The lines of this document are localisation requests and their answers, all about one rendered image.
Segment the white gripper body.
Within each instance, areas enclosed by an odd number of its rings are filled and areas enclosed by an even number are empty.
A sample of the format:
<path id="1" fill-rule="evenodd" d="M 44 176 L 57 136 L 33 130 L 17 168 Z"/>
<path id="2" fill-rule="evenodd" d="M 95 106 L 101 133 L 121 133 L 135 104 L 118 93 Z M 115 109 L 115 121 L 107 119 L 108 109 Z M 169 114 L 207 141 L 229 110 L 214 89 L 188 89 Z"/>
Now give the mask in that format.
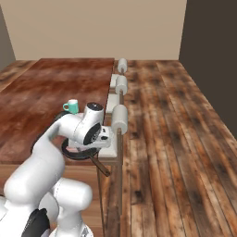
<path id="1" fill-rule="evenodd" d="M 87 145 L 81 144 L 74 142 L 72 140 L 69 140 L 69 147 L 81 147 L 81 148 L 96 148 L 96 149 L 101 149 L 101 148 L 106 148 L 109 147 L 111 142 L 109 140 L 107 141 L 95 141 L 94 143 L 90 143 Z"/>

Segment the brown steak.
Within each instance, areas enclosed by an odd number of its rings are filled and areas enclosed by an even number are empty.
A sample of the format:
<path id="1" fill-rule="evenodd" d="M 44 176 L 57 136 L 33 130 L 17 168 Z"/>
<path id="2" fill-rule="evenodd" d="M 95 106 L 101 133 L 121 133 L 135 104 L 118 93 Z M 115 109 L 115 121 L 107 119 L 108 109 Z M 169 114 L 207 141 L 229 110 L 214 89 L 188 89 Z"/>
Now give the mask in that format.
<path id="1" fill-rule="evenodd" d="M 81 148 L 81 147 L 73 147 L 72 152 L 73 153 L 83 153 L 83 152 L 89 152 L 92 148 Z"/>

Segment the brown wooden dining table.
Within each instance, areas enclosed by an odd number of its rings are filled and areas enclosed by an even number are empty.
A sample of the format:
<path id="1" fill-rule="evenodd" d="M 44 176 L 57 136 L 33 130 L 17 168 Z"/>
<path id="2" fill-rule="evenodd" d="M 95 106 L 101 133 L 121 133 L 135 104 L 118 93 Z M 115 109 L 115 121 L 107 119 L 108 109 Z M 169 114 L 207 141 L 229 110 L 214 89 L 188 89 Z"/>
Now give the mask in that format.
<path id="1" fill-rule="evenodd" d="M 36 140 L 65 111 L 69 99 L 78 101 L 79 113 L 89 103 L 104 107 L 98 92 L 110 81 L 113 59 L 41 59 L 0 95 L 0 156 L 18 161 L 31 155 Z"/>

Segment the teal mug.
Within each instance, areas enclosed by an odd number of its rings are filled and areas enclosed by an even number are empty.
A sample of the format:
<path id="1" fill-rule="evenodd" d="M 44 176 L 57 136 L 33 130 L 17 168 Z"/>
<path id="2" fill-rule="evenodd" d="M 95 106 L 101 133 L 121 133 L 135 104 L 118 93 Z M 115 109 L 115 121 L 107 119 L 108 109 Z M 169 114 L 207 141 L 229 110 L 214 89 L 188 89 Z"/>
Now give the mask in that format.
<path id="1" fill-rule="evenodd" d="M 78 101 L 76 99 L 69 99 L 64 105 L 63 109 L 65 111 L 68 111 L 72 114 L 78 114 L 79 113 L 79 106 Z"/>

